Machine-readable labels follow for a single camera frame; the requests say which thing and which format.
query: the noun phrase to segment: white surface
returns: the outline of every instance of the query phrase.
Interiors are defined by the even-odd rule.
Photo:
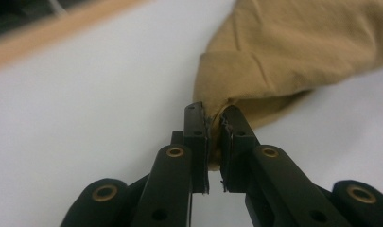
[[[0,70],[0,226],[59,226],[89,183],[148,174],[183,127],[199,55],[232,4],[149,3]],[[383,192],[383,70],[321,88],[255,132],[318,185]],[[193,226],[252,226],[244,196],[210,176]]]

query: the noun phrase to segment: wooden edge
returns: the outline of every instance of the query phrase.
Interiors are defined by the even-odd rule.
[[[96,0],[0,37],[0,67],[145,0]]]

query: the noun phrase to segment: beige fabric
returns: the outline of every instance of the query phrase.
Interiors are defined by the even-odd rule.
[[[262,126],[313,88],[381,65],[383,0],[238,0],[200,58],[194,100],[217,138],[230,104]]]

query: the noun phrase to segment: screw hole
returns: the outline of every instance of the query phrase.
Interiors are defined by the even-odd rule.
[[[94,201],[109,201],[117,194],[117,187],[112,184],[106,184],[97,188],[92,198]]]
[[[270,157],[270,158],[276,158],[277,156],[279,156],[279,152],[277,152],[277,150],[272,149],[272,148],[264,148],[264,149],[262,150],[262,152],[263,152],[266,156],[268,156],[268,157]]]
[[[166,154],[167,156],[170,156],[172,158],[177,158],[183,156],[184,150],[182,150],[181,148],[170,148],[167,150]]]
[[[325,223],[327,222],[327,216],[322,213],[321,211],[313,210],[309,212],[309,215],[312,217],[312,219],[320,222]]]
[[[167,219],[167,211],[164,209],[157,209],[153,212],[152,218],[158,221],[165,220]]]
[[[361,201],[364,203],[375,203],[376,197],[367,189],[357,186],[357,185],[349,185],[347,187],[347,193],[355,199],[356,201]]]

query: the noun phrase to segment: tan cloth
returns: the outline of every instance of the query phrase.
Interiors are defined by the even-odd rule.
[[[313,88],[383,65],[383,0],[238,0],[201,56],[194,100],[214,119],[235,104],[253,127]],[[219,151],[211,155],[218,167]]]

